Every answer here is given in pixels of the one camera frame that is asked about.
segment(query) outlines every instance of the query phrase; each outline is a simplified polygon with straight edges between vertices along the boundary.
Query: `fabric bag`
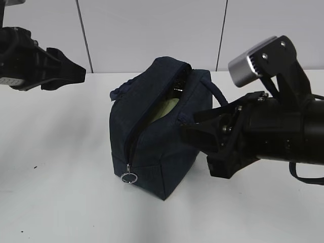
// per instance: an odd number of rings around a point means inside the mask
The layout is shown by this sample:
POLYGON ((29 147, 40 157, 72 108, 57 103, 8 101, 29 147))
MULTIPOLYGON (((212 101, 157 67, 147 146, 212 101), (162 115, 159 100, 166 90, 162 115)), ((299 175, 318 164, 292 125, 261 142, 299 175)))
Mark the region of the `fabric bag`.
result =
POLYGON ((114 173, 165 200, 186 175, 198 150, 182 143, 180 126, 212 108, 212 93, 227 103, 207 70, 160 57, 110 93, 114 173))

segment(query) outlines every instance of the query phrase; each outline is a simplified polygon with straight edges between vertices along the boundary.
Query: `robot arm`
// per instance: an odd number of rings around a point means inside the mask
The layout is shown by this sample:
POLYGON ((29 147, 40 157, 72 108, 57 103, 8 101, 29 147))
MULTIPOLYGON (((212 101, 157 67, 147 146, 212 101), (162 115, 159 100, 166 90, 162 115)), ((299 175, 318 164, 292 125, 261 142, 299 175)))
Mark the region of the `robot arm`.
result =
POLYGON ((183 140, 208 155, 211 175, 229 179, 266 158, 288 161, 295 178, 324 185, 324 178, 300 178, 296 173, 296 163, 324 165, 324 101, 315 100, 323 97, 312 94, 293 43, 286 36, 271 37, 228 68, 236 86, 260 79, 272 98, 263 91, 249 93, 196 113, 196 123, 182 127, 183 140))
MULTIPOLYGON (((0 0, 1 24, 5 6, 24 2, 0 0)), ((67 59, 60 50, 40 48, 29 30, 19 27, 0 29, 0 84, 20 91, 37 86, 42 90, 56 90, 64 85, 83 83, 85 75, 86 70, 67 59)))

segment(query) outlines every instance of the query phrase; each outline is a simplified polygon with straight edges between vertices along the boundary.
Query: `table surface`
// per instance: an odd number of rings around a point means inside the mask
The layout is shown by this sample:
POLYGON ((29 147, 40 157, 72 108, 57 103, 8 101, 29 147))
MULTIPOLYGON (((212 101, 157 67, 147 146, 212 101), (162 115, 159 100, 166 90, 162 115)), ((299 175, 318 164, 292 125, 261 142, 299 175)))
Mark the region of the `table surface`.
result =
MULTIPOLYGON (((307 71, 324 93, 324 70, 307 71)), ((322 240, 324 187, 261 160, 232 179, 209 175, 206 156, 162 201, 114 175, 109 92, 135 73, 88 74, 54 92, 1 86, 0 242, 307 242, 322 240)), ((229 101, 264 90, 212 73, 229 101)), ((303 176, 324 167, 300 165, 303 176)))

